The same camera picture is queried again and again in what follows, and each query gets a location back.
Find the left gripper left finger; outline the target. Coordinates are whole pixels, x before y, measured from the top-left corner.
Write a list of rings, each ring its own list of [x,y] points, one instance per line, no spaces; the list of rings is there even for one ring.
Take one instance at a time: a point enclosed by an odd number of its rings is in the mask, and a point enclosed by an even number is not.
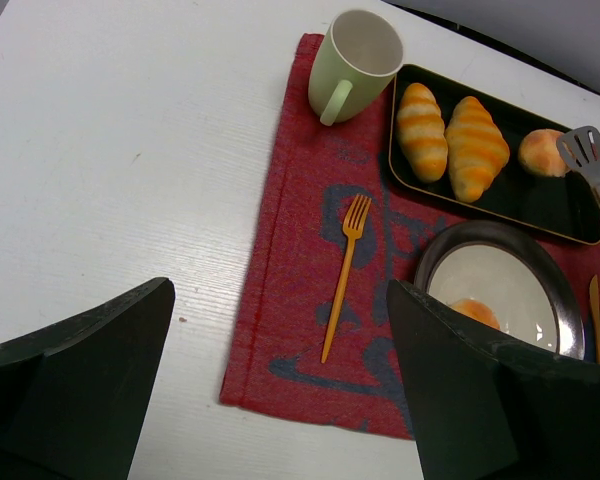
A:
[[[153,278],[0,344],[0,479],[125,479],[175,303]]]

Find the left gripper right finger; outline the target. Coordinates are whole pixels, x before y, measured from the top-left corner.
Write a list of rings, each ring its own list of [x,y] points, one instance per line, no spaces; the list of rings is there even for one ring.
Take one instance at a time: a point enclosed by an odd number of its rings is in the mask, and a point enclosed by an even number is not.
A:
[[[427,479],[600,479],[600,365],[487,327],[414,285],[387,308]]]

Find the metal serving tongs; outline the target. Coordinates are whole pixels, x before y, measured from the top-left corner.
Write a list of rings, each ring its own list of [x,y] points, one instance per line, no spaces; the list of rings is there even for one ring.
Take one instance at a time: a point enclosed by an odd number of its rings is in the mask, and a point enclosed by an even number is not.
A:
[[[580,174],[591,188],[600,209],[600,132],[582,126],[561,134],[557,150],[565,164]]]

